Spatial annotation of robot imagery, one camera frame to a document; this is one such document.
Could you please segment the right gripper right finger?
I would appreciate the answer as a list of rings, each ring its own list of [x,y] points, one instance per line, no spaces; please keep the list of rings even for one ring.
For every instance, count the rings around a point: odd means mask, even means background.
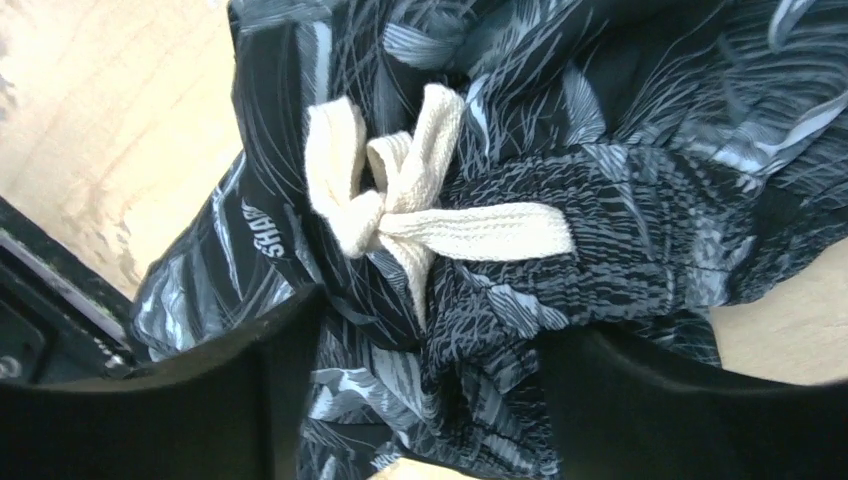
[[[567,479],[843,479],[847,385],[691,360],[613,324],[547,331],[539,375]]]

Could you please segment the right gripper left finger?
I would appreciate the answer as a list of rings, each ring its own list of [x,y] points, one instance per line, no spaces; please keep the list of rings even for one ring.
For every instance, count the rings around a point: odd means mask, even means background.
[[[1,388],[5,479],[292,479],[319,286],[124,379]]]

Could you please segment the dark shark print shorts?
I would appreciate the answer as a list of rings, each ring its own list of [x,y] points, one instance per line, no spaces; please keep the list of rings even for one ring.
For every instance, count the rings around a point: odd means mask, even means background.
[[[843,1],[233,1],[244,148],[149,269],[153,360],[323,285],[298,475],[560,479],[534,337],[709,365],[847,235]]]

